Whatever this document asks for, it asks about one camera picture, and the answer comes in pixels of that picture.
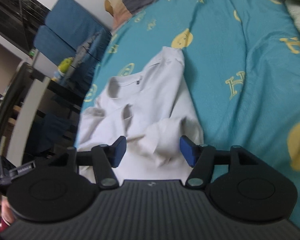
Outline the person's left hand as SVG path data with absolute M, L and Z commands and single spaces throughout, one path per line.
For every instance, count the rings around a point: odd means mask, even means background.
M 1 217 L 7 225 L 11 225 L 15 222 L 15 217 L 7 198 L 3 198 L 1 201 Z

